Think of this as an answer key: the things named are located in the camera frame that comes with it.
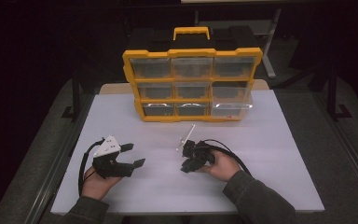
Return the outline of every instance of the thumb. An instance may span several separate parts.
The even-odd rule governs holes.
[[[210,173],[211,173],[211,169],[212,169],[211,166],[203,165],[203,166],[200,168],[200,171],[202,171],[203,173],[208,173],[208,174],[210,174]]]

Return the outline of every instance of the yellow handle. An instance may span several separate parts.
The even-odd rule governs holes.
[[[197,27],[176,27],[173,31],[173,40],[176,39],[176,35],[186,35],[186,34],[206,34],[206,37],[209,39],[209,30],[206,26],[197,26]]]

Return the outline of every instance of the sleeve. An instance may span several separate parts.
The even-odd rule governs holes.
[[[75,206],[58,223],[62,224],[102,224],[109,204],[101,201],[80,196]]]
[[[261,181],[238,171],[223,193],[235,204],[245,223],[296,223],[296,210],[280,194]]]

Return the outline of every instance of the white tabletop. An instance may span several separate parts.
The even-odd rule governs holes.
[[[97,95],[51,212],[67,213],[76,203],[83,154],[109,134],[121,145],[134,144],[133,150],[120,153],[117,161],[146,160],[132,177],[124,178],[110,190],[104,199],[111,204],[108,212],[123,215],[235,212],[235,206],[222,193],[225,183],[204,173],[180,171],[185,158],[175,149],[179,137],[193,123],[196,128],[190,140],[212,138],[224,143],[243,160],[253,177],[275,189],[297,211],[323,211],[274,92],[252,91],[252,97],[254,107],[242,121],[159,123],[139,119],[132,94]],[[94,150],[86,169],[91,166]]]

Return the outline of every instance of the yellow storage organizer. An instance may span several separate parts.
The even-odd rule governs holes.
[[[262,54],[247,26],[135,29],[124,73],[143,121],[240,120]]]

